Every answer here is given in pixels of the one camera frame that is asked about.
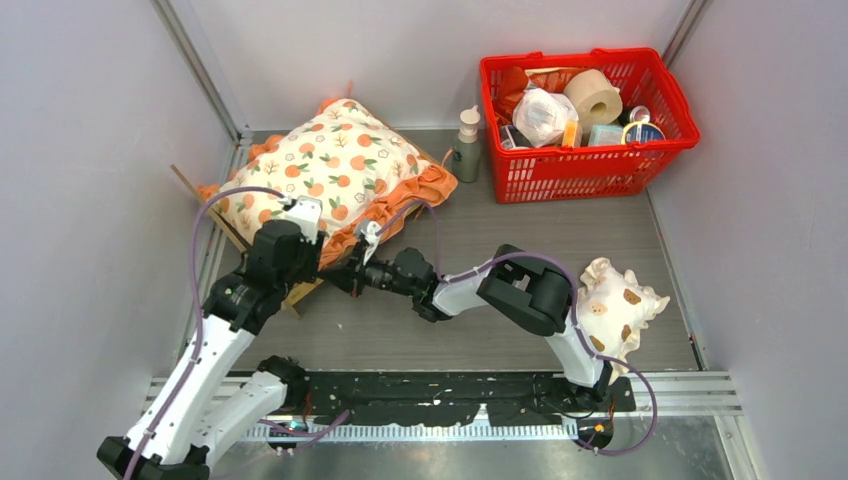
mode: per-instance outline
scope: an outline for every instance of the red basket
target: red basket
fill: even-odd
[[[501,147],[492,99],[508,67],[596,68],[621,89],[624,105],[644,105],[665,140],[599,147]],[[633,195],[641,192],[678,153],[700,139],[680,87],[650,48],[592,50],[580,55],[486,57],[480,61],[483,109],[492,176],[499,203]]]

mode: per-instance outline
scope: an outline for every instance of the small box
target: small box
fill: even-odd
[[[592,134],[589,135],[589,146],[621,145],[623,134],[624,129],[618,125],[595,125],[592,127]]]

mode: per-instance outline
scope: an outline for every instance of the pillowcase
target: pillowcase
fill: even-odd
[[[622,275],[604,257],[592,261],[580,280],[586,284],[577,292],[577,318],[583,332],[599,353],[620,360],[639,348],[648,320],[662,313],[671,300],[640,286],[632,270]],[[621,365],[612,368],[610,384],[627,373]]]
[[[355,243],[353,228],[363,218],[385,224],[409,201],[423,198],[436,205],[456,188],[450,173],[350,99],[329,103],[285,137],[275,135],[251,147],[248,161],[220,189],[201,192],[208,198],[215,190],[257,186],[321,200],[319,228],[330,237],[322,250],[322,267]],[[263,223],[285,218],[279,198],[271,194],[237,193],[219,201],[217,208],[251,243]],[[400,230],[402,222],[396,224],[401,225],[383,240]]]

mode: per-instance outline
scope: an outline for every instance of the gray wall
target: gray wall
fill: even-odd
[[[228,138],[147,1],[5,2],[0,68],[0,476],[106,478],[185,328],[168,165],[215,180]]]
[[[674,65],[701,144],[651,189],[771,476],[844,478],[848,4],[714,2]]]
[[[175,0],[208,37],[253,130],[294,128],[327,97],[354,97],[395,127],[458,126],[489,55],[649,46],[688,0]],[[213,65],[212,73],[219,73]]]

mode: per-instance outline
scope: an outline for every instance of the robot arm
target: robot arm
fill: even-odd
[[[204,335],[193,336],[193,342],[201,342],[199,355],[187,349],[138,423],[126,436],[107,437],[101,444],[98,459],[116,478],[205,480],[221,455],[259,419],[281,406],[299,405],[308,391],[304,370],[271,357],[236,395],[207,413],[215,389],[291,287],[318,277],[354,297],[365,287],[408,296],[413,310],[430,322],[491,305],[522,329],[546,338],[578,404],[594,409],[603,401],[612,369],[587,356],[574,329],[566,328],[574,300],[571,284],[553,265],[513,258],[443,281],[414,248],[401,251],[391,263],[373,258],[379,226],[366,222],[351,256],[318,272],[325,237],[318,230],[320,201],[300,197],[283,203],[287,219],[266,222],[239,268],[212,286],[203,305]],[[521,250],[503,245],[495,256],[514,252]],[[192,375],[184,379],[190,366]],[[155,433],[148,432],[151,419],[163,411]]]
[[[370,225],[360,228],[360,240],[347,261],[323,270],[319,277],[353,297],[361,295],[365,287],[408,296],[412,309],[430,322],[491,305],[525,331],[545,337],[580,405],[593,409],[603,401],[612,367],[586,355],[575,329],[566,328],[574,299],[571,283],[558,268],[542,259],[519,257],[475,275],[440,280],[414,248],[402,250],[393,262],[374,258],[378,240],[374,230]],[[494,257],[521,251],[502,245]]]
[[[259,419],[305,397],[304,370],[291,360],[271,357],[236,395],[207,413],[221,381],[279,311],[291,287],[315,281],[325,237],[318,230],[321,202],[300,197],[282,203],[287,219],[266,222],[242,264],[212,286],[203,304],[202,339],[195,331],[192,348],[186,349],[151,407],[126,436],[107,437],[101,444],[97,457],[116,478],[206,479],[220,456]],[[190,365],[191,374],[183,378]],[[148,432],[163,410],[155,432]],[[126,475],[133,457],[135,466]]]

